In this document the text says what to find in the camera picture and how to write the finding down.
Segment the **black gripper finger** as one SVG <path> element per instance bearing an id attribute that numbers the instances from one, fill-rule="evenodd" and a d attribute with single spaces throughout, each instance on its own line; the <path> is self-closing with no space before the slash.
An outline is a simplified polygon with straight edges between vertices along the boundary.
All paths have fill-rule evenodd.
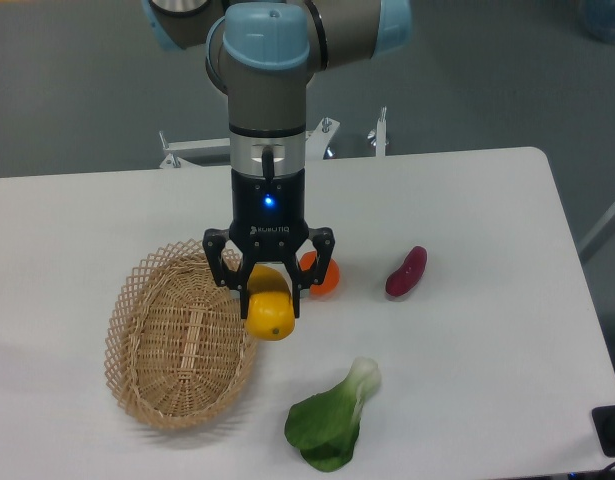
<path id="1" fill-rule="evenodd" d="M 247 293 L 246 270 L 240 263 L 236 270 L 228 266 L 223 257 L 227 241 L 230 239 L 228 230 L 210 228 L 204 232 L 202 246 L 215 284 L 235 292 L 240 302 L 240 317 L 248 315 L 249 294 Z"/>
<path id="2" fill-rule="evenodd" d="M 315 258 L 306 270 L 300 266 L 297 257 L 301 243 L 284 242 L 282 247 L 282 263 L 291 279 L 291 296 L 293 312 L 296 318 L 301 313 L 301 294 L 312 285 L 322 284 L 332 258 L 335 246 L 333 230 L 329 227 L 309 228 L 304 240 L 309 240 L 316 252 Z"/>

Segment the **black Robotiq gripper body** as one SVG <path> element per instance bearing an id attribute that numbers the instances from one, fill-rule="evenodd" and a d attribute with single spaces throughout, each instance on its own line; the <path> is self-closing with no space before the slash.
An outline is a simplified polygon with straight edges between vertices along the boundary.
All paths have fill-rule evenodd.
<path id="1" fill-rule="evenodd" d="M 231 172 L 233 221 L 229 238 L 252 263 L 282 263 L 308 238 L 305 172 L 263 177 Z"/>

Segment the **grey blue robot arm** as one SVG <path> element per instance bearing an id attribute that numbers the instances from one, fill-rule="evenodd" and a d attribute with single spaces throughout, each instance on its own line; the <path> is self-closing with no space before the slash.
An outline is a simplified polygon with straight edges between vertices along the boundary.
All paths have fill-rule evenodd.
<path id="1" fill-rule="evenodd" d="M 233 219 L 203 248 L 217 285 L 250 305 L 250 278 L 282 264 L 290 307 L 326 275 L 335 239 L 305 220 L 306 93 L 319 72 L 405 45 L 407 1 L 146 1 L 165 49 L 205 49 L 205 68 L 227 98 Z"/>

